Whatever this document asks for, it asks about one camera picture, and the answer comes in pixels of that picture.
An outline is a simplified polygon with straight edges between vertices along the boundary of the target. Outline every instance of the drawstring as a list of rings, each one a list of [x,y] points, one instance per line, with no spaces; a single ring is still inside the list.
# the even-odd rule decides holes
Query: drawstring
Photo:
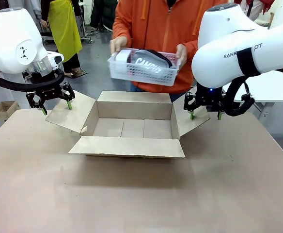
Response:
[[[143,0],[143,6],[142,6],[142,15],[141,19],[146,19],[146,7],[147,7],[147,0]]]
[[[200,5],[200,8],[199,8],[199,13],[198,13],[198,16],[196,17],[196,21],[195,21],[195,25],[194,25],[194,29],[193,29],[192,35],[196,35],[197,34],[197,30],[200,28],[200,23],[201,23],[200,19],[201,19],[201,15],[203,14],[204,2],[205,2],[205,0],[201,1],[201,5]]]

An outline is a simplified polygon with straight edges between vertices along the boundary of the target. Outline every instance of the white plastic basket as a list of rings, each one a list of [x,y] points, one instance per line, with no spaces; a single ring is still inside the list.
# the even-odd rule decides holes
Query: white plastic basket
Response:
[[[131,60],[137,49],[131,50]],[[174,53],[160,52],[163,56],[168,58],[171,62],[176,64],[176,68],[160,68],[160,73],[149,72],[151,67],[140,66],[133,63],[118,62],[115,60],[116,53],[114,53],[110,59],[108,59],[110,76],[113,79],[122,79],[128,81],[135,81],[141,83],[152,83],[164,86],[173,86],[176,75],[179,70],[180,60],[176,58]]]

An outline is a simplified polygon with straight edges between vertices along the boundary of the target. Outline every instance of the black pants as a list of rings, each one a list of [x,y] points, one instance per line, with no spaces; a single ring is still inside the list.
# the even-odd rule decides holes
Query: black pants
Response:
[[[63,66],[64,66],[64,72],[65,73],[70,73],[72,71],[72,69],[79,68],[80,62],[79,62],[79,59],[78,59],[78,55],[75,54],[67,62],[63,62]]]

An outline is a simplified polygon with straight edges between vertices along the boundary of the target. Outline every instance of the small cardboard box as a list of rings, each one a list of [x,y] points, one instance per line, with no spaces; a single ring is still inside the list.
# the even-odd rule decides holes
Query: small cardboard box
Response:
[[[210,119],[200,107],[191,120],[184,96],[171,103],[162,93],[103,91],[98,100],[75,95],[72,110],[61,100],[46,118],[80,134],[69,153],[183,158],[180,136]]]
[[[0,102],[0,120],[7,120],[18,109],[20,106],[16,101]]]

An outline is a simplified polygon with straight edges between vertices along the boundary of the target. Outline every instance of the brown table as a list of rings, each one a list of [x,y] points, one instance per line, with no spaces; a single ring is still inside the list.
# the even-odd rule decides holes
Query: brown table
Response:
[[[0,233],[283,233],[283,151],[216,114],[185,159],[67,154],[79,136],[18,110],[0,128]]]

